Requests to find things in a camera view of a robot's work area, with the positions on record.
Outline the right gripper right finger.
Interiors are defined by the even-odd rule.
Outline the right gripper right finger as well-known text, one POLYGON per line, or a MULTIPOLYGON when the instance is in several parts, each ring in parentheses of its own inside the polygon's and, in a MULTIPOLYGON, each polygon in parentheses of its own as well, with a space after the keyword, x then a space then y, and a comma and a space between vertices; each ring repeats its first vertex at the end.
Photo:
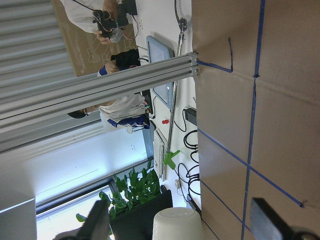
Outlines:
POLYGON ((310 229, 289 226, 264 198, 254 197, 250 206, 250 231, 256 240, 318 240, 310 229))

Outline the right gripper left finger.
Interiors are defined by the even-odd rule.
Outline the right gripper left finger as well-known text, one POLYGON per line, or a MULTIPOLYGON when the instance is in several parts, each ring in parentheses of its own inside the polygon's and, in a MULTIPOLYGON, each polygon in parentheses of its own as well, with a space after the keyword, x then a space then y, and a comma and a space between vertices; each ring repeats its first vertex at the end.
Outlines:
POLYGON ((80 228, 59 233, 54 240, 108 240, 109 229, 109 204, 97 200, 80 228))

